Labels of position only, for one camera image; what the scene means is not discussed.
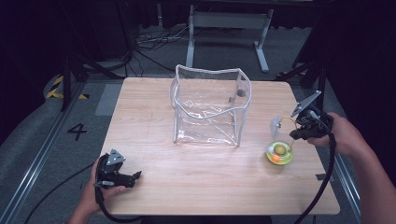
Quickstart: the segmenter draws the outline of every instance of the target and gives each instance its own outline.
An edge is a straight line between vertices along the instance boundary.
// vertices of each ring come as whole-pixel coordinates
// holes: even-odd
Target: black cable
[[[242,33],[244,29],[227,29],[227,28],[220,28],[219,31],[221,33],[224,33],[226,35],[232,35],[232,36],[236,36],[236,35],[240,35]]]
[[[134,76],[137,77],[137,73],[134,71],[134,69],[131,67],[130,64],[128,64],[129,68],[131,69],[131,71],[134,73]]]
[[[100,194],[102,194],[102,191],[100,190],[100,188],[95,187],[95,190],[99,190]],[[134,217],[134,218],[127,218],[127,219],[123,219],[123,218],[117,218],[117,217],[113,217],[112,215],[110,215],[110,213],[108,213],[104,201],[101,200],[98,202],[99,207],[102,209],[103,214],[105,214],[105,216],[112,220],[113,222],[117,222],[117,223],[130,223],[130,222],[136,222],[138,220],[141,220],[143,217]]]
[[[320,119],[317,119],[317,122],[319,122],[321,125],[323,125],[326,129],[327,135],[329,135],[330,143],[330,160],[329,160],[329,167],[327,168],[326,175],[323,179],[323,182],[320,185],[320,188],[318,190],[317,195],[315,196],[314,200],[312,200],[311,204],[308,205],[308,207],[305,209],[305,211],[300,214],[300,216],[297,218],[297,220],[294,222],[294,224],[299,224],[303,219],[311,212],[311,210],[315,207],[317,202],[320,199],[320,196],[323,194],[323,191],[326,189],[327,184],[329,183],[330,178],[332,177],[332,170],[334,168],[334,161],[335,161],[335,147],[336,147],[336,141],[334,134],[332,133],[332,130],[327,127],[326,124],[324,124]]]
[[[64,183],[66,183],[67,181],[69,181],[71,178],[75,177],[76,175],[81,174],[82,172],[84,172],[85,170],[87,170],[88,168],[92,167],[94,164],[91,163],[90,165],[84,167],[82,170],[76,172],[73,175],[70,175],[69,177],[66,178],[66,180],[62,181],[60,184],[58,184],[55,188],[53,188],[52,190],[50,190],[36,205],[35,207],[32,209],[32,211],[30,212],[29,216],[25,219],[24,224],[27,224],[29,222],[30,217],[33,215],[33,213],[35,212],[35,210],[38,208],[38,206],[40,204],[42,204],[50,195],[53,191],[55,191],[57,188],[59,188],[61,185],[63,185]]]
[[[134,56],[134,54],[132,54],[132,56],[137,60],[137,63],[139,64],[139,68],[141,70],[140,77],[143,77],[143,73],[145,72],[145,70],[143,69],[142,65],[140,64],[140,61],[136,58],[136,56]]]
[[[162,67],[162,68],[164,68],[164,69],[166,69],[166,70],[169,70],[169,71],[171,71],[171,72],[175,72],[175,69],[168,68],[168,67],[166,67],[166,66],[164,66],[164,65],[162,65],[162,64],[160,64],[160,63],[157,63],[157,62],[155,62],[154,60],[150,59],[150,57],[148,57],[148,56],[146,56],[145,54],[143,54],[142,52],[140,52],[140,50],[138,50],[138,49],[135,49],[135,50],[136,50],[136,52],[138,52],[138,53],[139,53],[140,55],[142,55],[143,57],[149,59],[149,60],[152,61],[153,63],[158,64],[160,67]]]
[[[100,166],[100,165],[103,163],[103,160],[107,160],[106,156],[107,156],[107,154],[106,154],[106,155],[103,155],[103,156],[99,159],[98,166]],[[97,169],[96,169],[96,172],[95,172],[95,183],[98,183],[98,181],[99,181],[99,179],[98,179],[98,177],[99,177],[99,170],[100,170],[100,169],[97,168]],[[140,219],[143,218],[143,217],[134,217],[134,218],[118,218],[118,217],[113,217],[110,213],[108,213],[108,211],[107,211],[107,209],[106,209],[106,207],[105,207],[105,198],[103,197],[103,193],[102,193],[102,191],[101,191],[101,187],[94,186],[94,188],[95,188],[95,200],[96,200],[96,203],[99,204],[99,207],[101,208],[103,214],[105,214],[105,216],[106,216],[108,219],[110,219],[110,220],[112,220],[112,221],[114,221],[114,222],[118,222],[118,223],[130,223],[130,222],[136,222],[136,221],[138,221],[138,220],[140,220]]]
[[[74,54],[74,56],[80,60],[83,63],[86,63],[87,65],[89,65],[90,67],[94,68],[95,70],[103,73],[104,75],[106,75],[107,77],[110,77],[112,79],[125,79],[125,77],[119,77],[118,75],[108,71],[107,69],[105,69],[102,65],[100,65],[99,63],[95,63],[95,62],[91,62],[90,60],[86,59],[85,57],[83,57],[82,55],[79,54]]]
[[[125,64],[125,77],[128,77],[128,69],[126,68],[126,64]]]
[[[105,68],[106,70],[108,70],[108,71],[113,71],[113,70],[122,68],[122,67],[123,67],[125,64],[127,64],[130,60],[131,60],[131,59],[128,59],[127,61],[121,62],[121,63],[116,64],[116,65],[112,65],[112,66],[109,66],[109,67],[104,67],[104,68]],[[98,72],[98,73],[99,73],[98,70],[96,70],[96,69],[94,69],[94,68],[91,68],[91,67],[84,67],[84,69],[85,69],[86,71],[88,71],[88,72]]]
[[[160,32],[158,35],[153,36],[152,33],[143,33],[139,35],[135,40],[136,40],[136,45],[135,47],[138,48],[140,51],[148,51],[148,50],[153,50],[153,49],[160,49],[166,44],[169,43],[175,43],[182,39],[182,37],[188,32],[188,27],[185,27],[183,29],[174,31],[171,33],[169,30],[166,35],[163,35],[164,32]]]

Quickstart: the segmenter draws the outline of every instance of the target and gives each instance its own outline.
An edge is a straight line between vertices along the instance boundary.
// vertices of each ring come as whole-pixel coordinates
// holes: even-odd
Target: table
[[[251,82],[247,122],[241,146],[235,147],[173,142],[171,81],[129,77],[123,82],[102,154],[115,148],[126,157],[120,172],[142,171],[142,176],[133,189],[106,202],[110,213],[298,215],[305,210],[321,183],[316,175],[324,174],[315,148],[295,141],[295,157],[285,166],[272,164],[264,154],[272,141],[271,120],[287,116],[296,105],[289,84]],[[328,185],[311,214],[339,211]]]

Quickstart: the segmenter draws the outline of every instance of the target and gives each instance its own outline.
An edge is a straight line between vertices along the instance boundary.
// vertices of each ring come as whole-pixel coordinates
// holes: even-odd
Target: person's fingers
[[[332,116],[334,119],[341,118],[341,116],[340,116],[339,114],[334,113],[334,112],[329,112],[329,113],[327,113],[327,114],[330,115],[330,116]]]
[[[95,176],[96,176],[96,168],[97,168],[97,166],[98,166],[98,162],[99,162],[99,158],[96,159],[95,163],[94,163],[93,166],[92,166],[92,169],[91,169],[91,178],[95,178]]]
[[[120,194],[126,190],[125,186],[117,186],[111,189],[102,189],[103,197],[105,199],[111,198],[117,194]]]
[[[321,138],[310,137],[306,139],[306,142],[316,147],[327,147],[329,145],[329,136],[326,135]]]

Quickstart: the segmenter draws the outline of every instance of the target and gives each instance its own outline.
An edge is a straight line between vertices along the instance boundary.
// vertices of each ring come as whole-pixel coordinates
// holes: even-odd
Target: clear plastic bag
[[[250,80],[241,69],[208,71],[178,65],[170,98],[174,142],[240,145],[251,98]]]

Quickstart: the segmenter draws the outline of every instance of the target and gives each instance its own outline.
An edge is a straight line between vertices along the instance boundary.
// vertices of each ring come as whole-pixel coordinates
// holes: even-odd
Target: yellow tape
[[[59,87],[59,85],[61,84],[61,82],[63,80],[64,80],[64,76],[62,76],[62,75],[59,75],[58,78],[56,78],[56,80],[53,82],[52,87],[50,88],[49,93],[47,94],[47,98],[51,98],[51,97],[60,98],[60,99],[64,98],[64,95],[62,93],[57,93],[56,92],[58,87]],[[78,97],[78,99],[81,99],[81,100],[88,100],[89,98],[90,98],[89,94],[81,94]]]

